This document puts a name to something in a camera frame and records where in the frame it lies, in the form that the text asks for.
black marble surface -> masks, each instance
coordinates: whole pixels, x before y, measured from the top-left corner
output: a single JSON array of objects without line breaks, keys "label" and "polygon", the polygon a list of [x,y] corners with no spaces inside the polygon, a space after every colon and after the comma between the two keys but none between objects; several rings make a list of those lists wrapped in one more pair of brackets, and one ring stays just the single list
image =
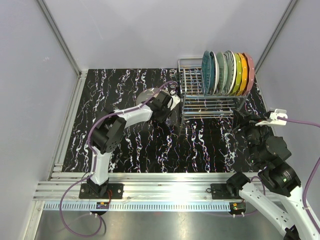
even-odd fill
[{"label": "black marble surface", "polygon": [[[64,172],[91,170],[92,152],[87,134],[96,113],[104,107],[125,109],[135,106],[143,90],[167,81],[179,81],[177,69],[90,69],[78,106]],[[266,113],[255,82],[243,110]],[[205,173],[252,172],[249,151],[243,136],[230,132],[232,119],[190,119],[180,127],[176,107],[165,123],[138,123],[125,130],[113,152],[109,171],[113,173]]]}]

yellow plate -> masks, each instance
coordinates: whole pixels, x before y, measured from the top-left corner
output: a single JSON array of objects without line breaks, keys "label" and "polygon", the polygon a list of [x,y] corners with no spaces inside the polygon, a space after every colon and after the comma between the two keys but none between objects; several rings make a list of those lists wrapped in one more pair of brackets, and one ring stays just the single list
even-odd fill
[{"label": "yellow plate", "polygon": [[241,58],[241,65],[242,65],[242,81],[241,81],[241,85],[239,88],[238,93],[236,94],[237,96],[240,96],[246,86],[247,86],[247,81],[248,81],[248,65],[247,65],[247,61],[245,56],[242,53],[238,53],[239,57]]},{"label": "yellow plate", "polygon": [[235,62],[236,62],[236,77],[235,77],[235,84],[232,89],[232,92],[230,95],[236,95],[236,92],[239,90],[241,85],[241,79],[242,79],[242,65],[241,65],[241,58],[237,53],[234,54],[235,56]]}]

metal floor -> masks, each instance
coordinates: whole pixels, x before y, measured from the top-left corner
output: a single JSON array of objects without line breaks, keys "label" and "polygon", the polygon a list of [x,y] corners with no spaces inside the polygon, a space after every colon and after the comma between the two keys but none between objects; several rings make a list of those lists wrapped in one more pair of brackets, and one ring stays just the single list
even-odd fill
[{"label": "metal floor", "polygon": [[[71,223],[84,211],[64,211]],[[110,211],[103,215],[106,224],[92,240],[282,240],[276,228],[260,213],[248,217],[221,217],[217,212],[125,212]],[[86,216],[70,227],[81,234],[92,234],[99,221]],[[36,240],[77,240],[63,229],[58,211],[43,211]]]}]

mounting plate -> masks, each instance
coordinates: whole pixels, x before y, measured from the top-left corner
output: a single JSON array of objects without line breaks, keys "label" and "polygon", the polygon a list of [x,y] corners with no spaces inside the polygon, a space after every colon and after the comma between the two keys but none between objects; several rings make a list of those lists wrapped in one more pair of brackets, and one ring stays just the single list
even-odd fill
[{"label": "mounting plate", "polygon": [[212,183],[210,184],[211,196],[213,200],[242,200],[241,197],[233,197],[227,190],[226,183]]},{"label": "mounting plate", "polygon": [[124,193],[124,185],[122,183],[109,183],[107,185],[106,193],[99,197],[87,183],[81,184],[79,198],[80,199],[109,199],[108,190],[112,192],[111,199],[122,199]]}]

dish rack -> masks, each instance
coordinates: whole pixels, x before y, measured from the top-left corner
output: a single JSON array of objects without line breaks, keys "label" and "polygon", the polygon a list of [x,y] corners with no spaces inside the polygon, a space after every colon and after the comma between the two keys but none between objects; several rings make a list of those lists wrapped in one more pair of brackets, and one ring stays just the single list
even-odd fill
[{"label": "dish rack", "polygon": [[188,119],[233,118],[234,109],[240,110],[248,97],[248,95],[204,96],[201,63],[202,57],[184,57],[178,60],[182,98],[181,124]]}]

